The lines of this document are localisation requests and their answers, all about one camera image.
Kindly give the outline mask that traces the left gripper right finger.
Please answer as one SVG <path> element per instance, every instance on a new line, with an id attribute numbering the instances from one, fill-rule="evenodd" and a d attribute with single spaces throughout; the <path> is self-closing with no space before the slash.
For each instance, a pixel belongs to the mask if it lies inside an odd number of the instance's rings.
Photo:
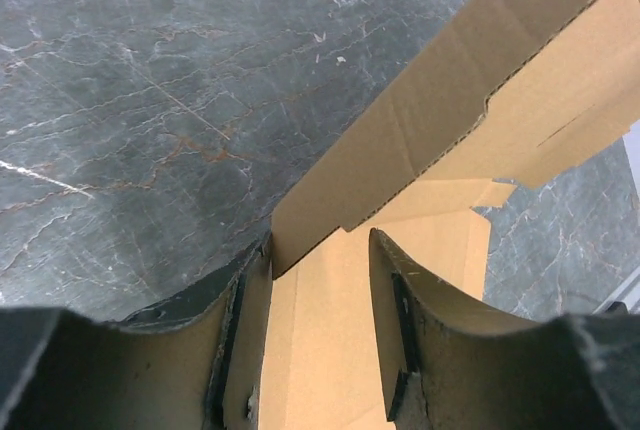
<path id="1" fill-rule="evenodd" d="M 545 322 L 487 305 L 369 235 L 388 421 L 399 429 L 635 429 L 639 318 L 622 309 Z"/>

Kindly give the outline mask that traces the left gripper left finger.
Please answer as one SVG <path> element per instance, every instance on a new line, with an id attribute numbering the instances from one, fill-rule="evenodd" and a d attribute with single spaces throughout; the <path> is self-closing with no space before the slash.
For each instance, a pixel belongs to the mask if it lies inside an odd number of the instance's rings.
<path id="1" fill-rule="evenodd" d="M 253 429 L 271 242 L 121 321 L 61 307 L 1 312 L 5 429 Z"/>

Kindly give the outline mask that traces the brown cardboard box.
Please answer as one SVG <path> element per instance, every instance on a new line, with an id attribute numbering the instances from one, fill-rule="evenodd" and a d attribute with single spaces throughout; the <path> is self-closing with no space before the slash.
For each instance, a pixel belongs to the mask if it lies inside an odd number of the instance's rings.
<path id="1" fill-rule="evenodd" d="M 262 429 L 383 429 L 368 237 L 473 300 L 517 184 L 639 118 L 639 0 L 471 0 L 276 206 Z"/>

